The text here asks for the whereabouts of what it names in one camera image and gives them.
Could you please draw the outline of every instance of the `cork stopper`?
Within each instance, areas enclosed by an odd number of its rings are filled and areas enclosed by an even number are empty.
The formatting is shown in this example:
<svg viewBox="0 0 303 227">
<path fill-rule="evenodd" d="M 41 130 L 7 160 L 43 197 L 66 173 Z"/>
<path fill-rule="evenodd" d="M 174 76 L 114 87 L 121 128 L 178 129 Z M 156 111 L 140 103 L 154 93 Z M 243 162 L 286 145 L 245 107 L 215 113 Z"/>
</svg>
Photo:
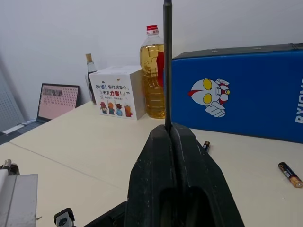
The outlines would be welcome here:
<svg viewBox="0 0 303 227">
<path fill-rule="evenodd" d="M 86 55 L 87 62 L 93 62 L 93 59 L 91 58 L 91 53 L 87 53 Z"/>
</svg>

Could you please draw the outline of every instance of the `white wall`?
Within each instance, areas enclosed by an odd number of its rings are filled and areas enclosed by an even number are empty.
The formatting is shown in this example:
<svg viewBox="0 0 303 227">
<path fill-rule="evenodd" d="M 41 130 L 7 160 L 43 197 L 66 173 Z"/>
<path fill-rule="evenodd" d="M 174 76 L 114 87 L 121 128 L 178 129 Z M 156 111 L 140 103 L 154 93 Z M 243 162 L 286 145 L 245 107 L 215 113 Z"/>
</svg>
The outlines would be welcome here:
<svg viewBox="0 0 303 227">
<path fill-rule="evenodd" d="M 27 119 L 41 83 L 80 85 L 85 53 L 99 69 L 139 64 L 145 26 L 163 34 L 162 0 L 0 0 L 0 67 Z M 173 0 L 173 55 L 303 42 L 302 0 Z"/>
</svg>

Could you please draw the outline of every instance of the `white desk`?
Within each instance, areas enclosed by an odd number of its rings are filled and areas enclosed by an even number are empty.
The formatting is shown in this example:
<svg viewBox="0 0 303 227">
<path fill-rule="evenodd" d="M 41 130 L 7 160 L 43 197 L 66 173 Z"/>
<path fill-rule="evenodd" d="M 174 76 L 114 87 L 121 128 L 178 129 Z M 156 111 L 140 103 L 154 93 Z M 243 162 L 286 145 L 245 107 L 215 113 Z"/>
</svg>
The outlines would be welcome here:
<svg viewBox="0 0 303 227">
<path fill-rule="evenodd" d="M 76 226 L 84 226 L 127 198 L 127 192 L 10 143 L 0 160 L 17 163 L 22 175 L 38 174 L 37 227 L 54 227 L 53 216 L 70 207 Z"/>
<path fill-rule="evenodd" d="M 162 120 L 101 116 L 87 103 L 11 143 L 123 190 L 150 131 Z M 303 178 L 303 144 L 193 130 L 222 169 L 246 227 L 302 226 L 303 189 L 279 171 L 286 162 Z"/>
</svg>

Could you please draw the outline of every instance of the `plastic bottle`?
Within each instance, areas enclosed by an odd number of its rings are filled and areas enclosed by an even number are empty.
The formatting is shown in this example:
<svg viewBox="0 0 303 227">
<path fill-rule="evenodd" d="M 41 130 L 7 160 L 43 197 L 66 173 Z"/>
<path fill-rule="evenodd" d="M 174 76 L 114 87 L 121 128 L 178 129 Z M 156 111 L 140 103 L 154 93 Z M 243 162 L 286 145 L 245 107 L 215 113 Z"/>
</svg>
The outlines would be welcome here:
<svg viewBox="0 0 303 227">
<path fill-rule="evenodd" d="M 152 118 L 164 118 L 164 45 L 157 25 L 147 26 L 147 39 L 140 49 L 146 110 Z"/>
</svg>

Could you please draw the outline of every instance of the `cartoon figure print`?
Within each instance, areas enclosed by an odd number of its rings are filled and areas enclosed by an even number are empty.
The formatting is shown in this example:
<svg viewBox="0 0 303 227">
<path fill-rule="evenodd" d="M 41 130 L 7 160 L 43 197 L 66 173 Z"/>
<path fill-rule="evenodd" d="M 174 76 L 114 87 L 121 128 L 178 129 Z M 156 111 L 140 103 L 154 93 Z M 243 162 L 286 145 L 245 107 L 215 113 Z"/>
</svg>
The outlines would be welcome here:
<svg viewBox="0 0 303 227">
<path fill-rule="evenodd" d="M 116 107 L 117 107 L 117 115 L 118 115 L 118 116 L 123 116 L 123 112 L 122 112 L 122 110 L 121 110 L 122 106 L 120 105 L 120 103 L 118 103 L 118 104 L 116 105 Z"/>
<path fill-rule="evenodd" d="M 114 105 L 112 103 L 108 103 L 109 114 L 115 115 Z"/>
<path fill-rule="evenodd" d="M 229 98 L 229 83 L 223 79 L 213 81 L 205 78 L 197 81 L 188 95 L 198 104 L 205 105 L 205 111 L 214 117 L 225 116 L 223 106 Z"/>
<path fill-rule="evenodd" d="M 125 106 L 124 106 L 124 109 L 125 109 L 125 115 L 126 115 L 127 117 L 132 117 L 133 112 L 132 112 L 131 107 L 130 107 L 129 105 L 125 105 Z"/>
<path fill-rule="evenodd" d="M 104 102 L 101 102 L 100 105 L 101 105 L 100 110 L 102 110 L 102 113 L 106 114 L 107 113 L 106 104 Z"/>
</svg>

